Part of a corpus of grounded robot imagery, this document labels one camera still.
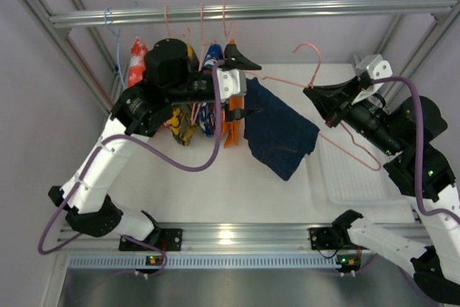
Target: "gray floor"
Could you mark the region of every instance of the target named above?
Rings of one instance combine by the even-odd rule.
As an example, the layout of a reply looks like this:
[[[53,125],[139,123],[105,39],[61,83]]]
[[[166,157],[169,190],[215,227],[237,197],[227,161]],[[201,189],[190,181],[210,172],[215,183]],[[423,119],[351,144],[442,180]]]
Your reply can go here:
[[[433,306],[382,258],[355,278],[340,278],[330,270],[169,270],[149,280],[131,273],[106,280],[111,274],[70,272],[59,307]]]

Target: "red and white garment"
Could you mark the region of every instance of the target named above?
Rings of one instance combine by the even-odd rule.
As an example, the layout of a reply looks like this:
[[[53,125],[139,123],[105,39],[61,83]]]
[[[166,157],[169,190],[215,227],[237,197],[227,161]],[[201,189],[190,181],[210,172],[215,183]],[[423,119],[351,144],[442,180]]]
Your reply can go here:
[[[145,70],[144,57],[149,49],[144,41],[136,37],[131,48],[131,60],[129,61],[128,88],[142,80],[142,73]]]

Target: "orange garment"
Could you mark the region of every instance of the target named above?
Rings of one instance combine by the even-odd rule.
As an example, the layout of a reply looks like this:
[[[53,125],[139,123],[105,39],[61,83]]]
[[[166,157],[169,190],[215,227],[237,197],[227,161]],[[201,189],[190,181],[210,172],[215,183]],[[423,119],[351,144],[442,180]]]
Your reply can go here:
[[[142,80],[142,73],[145,70],[144,57],[149,49],[144,42],[136,37],[131,48],[131,60],[129,61],[128,88]]]
[[[232,97],[229,101],[229,110],[234,109],[243,109],[244,108],[244,98],[243,96],[239,97]],[[239,141],[239,128],[241,126],[242,121],[238,120],[237,122],[226,122],[225,118],[222,119],[222,138],[224,138],[225,134],[228,132],[229,135],[224,143],[224,148],[226,149],[232,143],[238,145]]]

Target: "white tray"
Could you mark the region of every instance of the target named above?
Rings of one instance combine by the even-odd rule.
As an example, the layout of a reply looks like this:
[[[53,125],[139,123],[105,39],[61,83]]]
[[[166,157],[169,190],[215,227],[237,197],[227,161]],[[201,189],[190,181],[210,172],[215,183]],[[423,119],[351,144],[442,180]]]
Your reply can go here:
[[[355,140],[365,146],[382,164],[387,162],[387,158],[374,145],[353,129],[351,131]],[[351,137],[343,128],[326,129],[321,133],[367,164],[377,167],[377,163],[364,150],[353,145]],[[391,206],[407,203],[384,168],[378,172],[372,171],[321,137],[318,138],[317,149],[326,192],[332,202],[347,206]]]

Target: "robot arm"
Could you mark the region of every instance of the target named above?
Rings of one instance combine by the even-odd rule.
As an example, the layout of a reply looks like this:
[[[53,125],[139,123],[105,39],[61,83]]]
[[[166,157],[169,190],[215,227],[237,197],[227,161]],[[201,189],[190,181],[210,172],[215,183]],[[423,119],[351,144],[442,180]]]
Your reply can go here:
[[[391,75],[388,62],[380,55],[369,56],[356,67],[357,76],[335,86],[307,88],[304,94],[313,102],[326,124],[335,127],[345,121],[388,156],[384,165],[427,229],[433,246],[410,241],[373,224],[361,214],[348,210],[327,230],[312,234],[319,249],[340,249],[347,245],[366,247],[401,267],[430,298],[442,303],[460,303],[460,224],[444,213],[425,216],[415,197],[415,107],[411,98],[388,114],[382,104],[369,99],[376,95],[372,80]],[[447,159],[429,142],[447,128],[438,107],[420,97],[423,109],[423,201],[428,211],[449,210],[460,216],[459,194]]]
[[[247,60],[236,45],[226,47],[224,60],[217,69],[222,102],[245,94],[246,78],[242,69],[260,69]],[[81,234],[102,237],[115,233],[155,244],[160,227],[153,217],[145,211],[116,205],[107,193],[139,146],[145,145],[161,124],[172,117],[174,104],[214,101],[210,71],[194,68],[184,42],[159,41],[147,53],[145,62],[142,81],[120,95],[101,136],[81,167],[67,183],[51,188],[48,193],[56,206],[64,204],[67,222]],[[232,119],[232,114],[226,121],[238,120]]]

